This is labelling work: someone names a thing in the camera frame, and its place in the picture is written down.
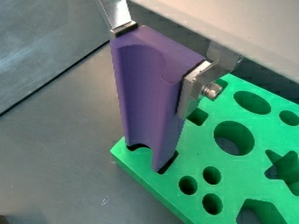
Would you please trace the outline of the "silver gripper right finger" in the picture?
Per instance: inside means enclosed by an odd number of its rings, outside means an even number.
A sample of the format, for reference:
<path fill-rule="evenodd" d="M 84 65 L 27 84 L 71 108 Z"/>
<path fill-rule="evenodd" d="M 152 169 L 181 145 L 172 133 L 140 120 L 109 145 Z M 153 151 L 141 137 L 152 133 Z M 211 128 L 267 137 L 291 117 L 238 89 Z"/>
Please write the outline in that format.
<path fill-rule="evenodd" d="M 213 41 L 209 42 L 207 57 L 183 78 L 176 109 L 181 119 L 185 119 L 197 108 L 201 97 L 212 101 L 219 97 L 223 87 L 215 83 L 215 80 L 228 74 L 243 60 L 239 53 Z"/>

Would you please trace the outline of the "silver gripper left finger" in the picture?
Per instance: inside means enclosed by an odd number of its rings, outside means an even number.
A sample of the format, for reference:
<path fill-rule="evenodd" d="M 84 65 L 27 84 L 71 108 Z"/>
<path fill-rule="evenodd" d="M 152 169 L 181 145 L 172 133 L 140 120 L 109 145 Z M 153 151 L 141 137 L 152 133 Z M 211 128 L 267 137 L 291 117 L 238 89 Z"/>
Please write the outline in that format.
<path fill-rule="evenodd" d="M 97 2 L 111 38 L 115 39 L 137 27 L 131 18 L 127 0 L 97 0 Z"/>

